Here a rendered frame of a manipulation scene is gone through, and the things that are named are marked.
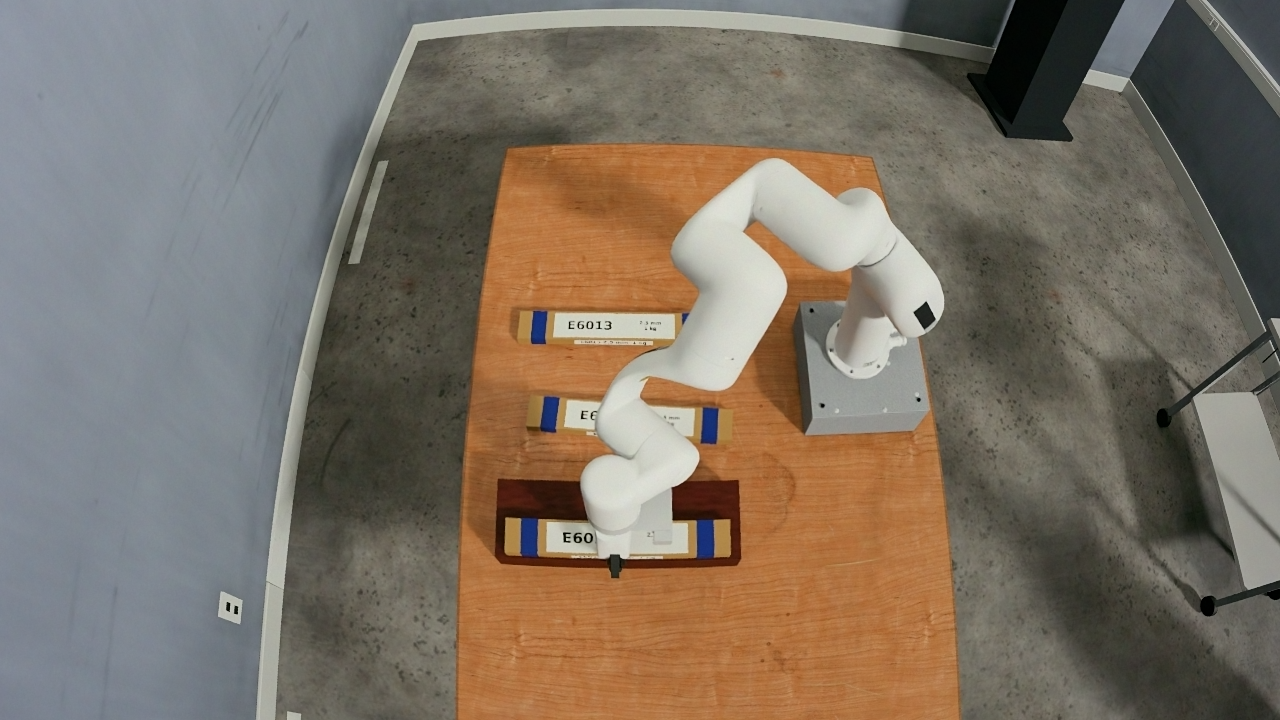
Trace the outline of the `tan cardboard pack with white label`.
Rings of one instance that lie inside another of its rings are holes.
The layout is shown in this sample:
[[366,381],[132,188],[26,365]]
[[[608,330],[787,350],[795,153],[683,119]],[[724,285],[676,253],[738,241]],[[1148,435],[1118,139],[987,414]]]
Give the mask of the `tan cardboard pack with white label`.
[[[653,544],[652,530],[632,530],[628,559],[730,557],[730,520],[672,523],[672,544]],[[506,555],[599,559],[589,521],[527,518],[506,518]]]
[[520,311],[518,345],[675,343],[690,313]]
[[[602,401],[530,395],[527,430],[596,436],[594,419]],[[731,445],[733,409],[648,404],[691,443]]]

